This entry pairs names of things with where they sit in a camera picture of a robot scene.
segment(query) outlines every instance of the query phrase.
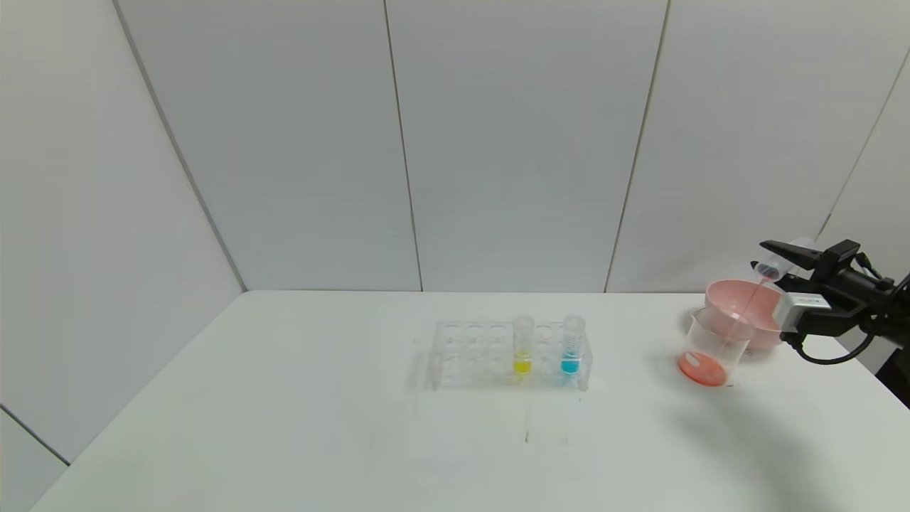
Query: test tube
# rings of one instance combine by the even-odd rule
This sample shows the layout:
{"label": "test tube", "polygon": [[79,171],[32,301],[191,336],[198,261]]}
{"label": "test tube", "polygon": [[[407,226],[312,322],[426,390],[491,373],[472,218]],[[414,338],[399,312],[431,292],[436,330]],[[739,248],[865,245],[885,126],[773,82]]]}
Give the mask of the test tube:
{"label": "test tube", "polygon": [[534,319],[520,316],[512,321],[512,366],[519,375],[531,372],[531,354],[534,350]]}
{"label": "test tube", "polygon": [[581,316],[570,314],[562,321],[562,362],[564,374],[574,375],[581,366],[581,347],[584,340],[585,321]]}
{"label": "test tube", "polygon": [[[790,245],[795,245],[805,249],[816,249],[815,240],[809,237],[800,237],[796,240],[790,241]],[[795,263],[785,259],[783,256],[777,254],[771,254],[765,257],[763,260],[758,261],[754,270],[758,274],[759,279],[762,282],[778,282],[787,275],[787,272],[791,271],[796,266]]]}

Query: pink bowl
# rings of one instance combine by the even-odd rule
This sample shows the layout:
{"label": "pink bowl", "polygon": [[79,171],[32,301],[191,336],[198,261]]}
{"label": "pink bowl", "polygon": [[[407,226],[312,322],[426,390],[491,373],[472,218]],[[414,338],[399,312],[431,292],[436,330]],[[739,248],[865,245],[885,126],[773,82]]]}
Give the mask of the pink bowl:
{"label": "pink bowl", "polygon": [[[757,282],[725,279],[708,285],[704,291],[704,305],[720,310],[729,319],[736,319],[755,292]],[[774,307],[781,298],[781,293],[773,288],[762,286],[755,294],[745,318],[755,327],[755,337],[749,342],[751,349],[774,348],[781,342],[781,332],[774,322]]]}

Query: blue liquid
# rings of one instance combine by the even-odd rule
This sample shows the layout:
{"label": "blue liquid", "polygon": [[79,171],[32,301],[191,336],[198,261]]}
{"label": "blue liquid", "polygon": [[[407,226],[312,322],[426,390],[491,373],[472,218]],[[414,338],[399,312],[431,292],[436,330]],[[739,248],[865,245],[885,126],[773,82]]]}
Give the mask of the blue liquid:
{"label": "blue liquid", "polygon": [[578,367],[581,364],[581,361],[578,360],[578,355],[574,352],[567,352],[562,355],[562,364],[560,368],[564,374],[573,375],[578,373]]}

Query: test tube rack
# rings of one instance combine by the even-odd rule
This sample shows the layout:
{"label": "test tube rack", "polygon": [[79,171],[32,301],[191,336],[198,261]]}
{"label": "test tube rack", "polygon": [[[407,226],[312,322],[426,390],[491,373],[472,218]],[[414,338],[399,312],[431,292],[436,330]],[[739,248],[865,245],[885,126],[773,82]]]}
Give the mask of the test tube rack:
{"label": "test tube rack", "polygon": [[513,366],[511,322],[438,322],[430,352],[430,380],[433,389],[545,387],[587,391],[594,359],[587,335],[575,356],[563,349],[562,322],[536,323],[531,370],[519,374]]}

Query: test tube with yellow liquid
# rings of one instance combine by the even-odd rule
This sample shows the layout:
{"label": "test tube with yellow liquid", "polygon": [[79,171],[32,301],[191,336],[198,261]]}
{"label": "test tube with yellow liquid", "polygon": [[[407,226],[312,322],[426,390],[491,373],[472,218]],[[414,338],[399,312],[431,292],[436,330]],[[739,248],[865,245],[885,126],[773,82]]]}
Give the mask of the test tube with yellow liquid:
{"label": "test tube with yellow liquid", "polygon": [[534,319],[520,316],[512,321],[512,366],[515,373],[525,375],[531,372],[531,356],[534,350]]}

